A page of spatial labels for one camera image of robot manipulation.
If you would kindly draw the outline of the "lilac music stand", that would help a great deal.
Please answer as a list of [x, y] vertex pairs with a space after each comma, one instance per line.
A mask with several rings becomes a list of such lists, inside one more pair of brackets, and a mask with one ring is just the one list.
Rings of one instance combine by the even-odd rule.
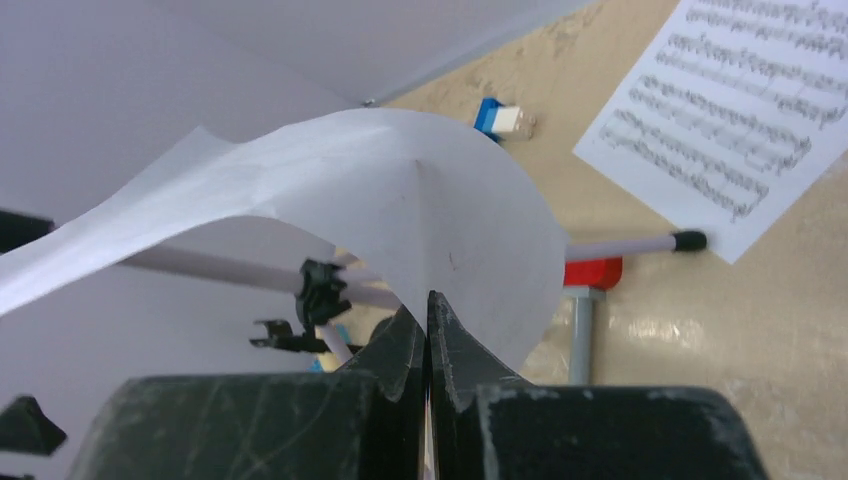
[[[700, 252], [708, 247], [708, 236], [700, 230], [683, 230], [658, 237], [570, 245], [565, 262], [600, 260], [655, 252]], [[352, 357], [348, 345], [329, 326], [330, 321], [350, 310], [354, 303], [396, 310], [401, 301], [387, 290], [370, 287], [380, 279], [374, 272], [348, 269], [352, 254], [329, 262], [307, 259], [299, 270], [285, 270], [216, 257], [165, 246], [150, 248], [120, 263], [145, 270], [204, 280], [291, 293], [296, 298], [297, 318], [306, 328], [317, 327], [327, 347], [342, 363]]]

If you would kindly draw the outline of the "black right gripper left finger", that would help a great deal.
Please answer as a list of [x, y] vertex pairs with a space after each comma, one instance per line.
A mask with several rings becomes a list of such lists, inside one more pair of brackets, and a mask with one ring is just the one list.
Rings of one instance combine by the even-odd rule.
[[136, 378], [106, 402], [73, 479], [415, 479], [425, 334], [398, 311], [332, 373]]

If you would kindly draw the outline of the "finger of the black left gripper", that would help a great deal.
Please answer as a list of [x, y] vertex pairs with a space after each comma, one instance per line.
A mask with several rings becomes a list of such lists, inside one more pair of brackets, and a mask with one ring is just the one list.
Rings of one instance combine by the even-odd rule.
[[1, 411], [1, 451], [49, 457], [67, 440], [31, 395], [16, 397]]

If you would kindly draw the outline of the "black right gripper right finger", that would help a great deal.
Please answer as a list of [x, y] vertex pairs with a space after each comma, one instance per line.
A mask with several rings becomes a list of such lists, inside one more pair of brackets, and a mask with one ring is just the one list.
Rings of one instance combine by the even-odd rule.
[[545, 386], [525, 380], [428, 298], [439, 479], [764, 479], [721, 394], [691, 386]]

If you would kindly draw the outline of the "sheet music page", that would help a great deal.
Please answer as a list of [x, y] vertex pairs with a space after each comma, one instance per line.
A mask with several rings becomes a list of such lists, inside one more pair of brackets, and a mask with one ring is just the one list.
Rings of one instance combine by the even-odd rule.
[[847, 148], [843, 1], [683, 1], [577, 157], [736, 262]]

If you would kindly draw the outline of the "sheet music pages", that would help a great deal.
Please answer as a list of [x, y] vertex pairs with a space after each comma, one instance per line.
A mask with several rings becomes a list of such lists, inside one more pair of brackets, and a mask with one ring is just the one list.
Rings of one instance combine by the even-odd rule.
[[413, 314], [445, 295], [511, 368], [560, 302], [566, 236], [500, 146], [435, 114], [346, 110], [235, 144], [197, 129], [125, 186], [1, 258], [10, 313], [194, 228], [278, 220], [361, 259]]

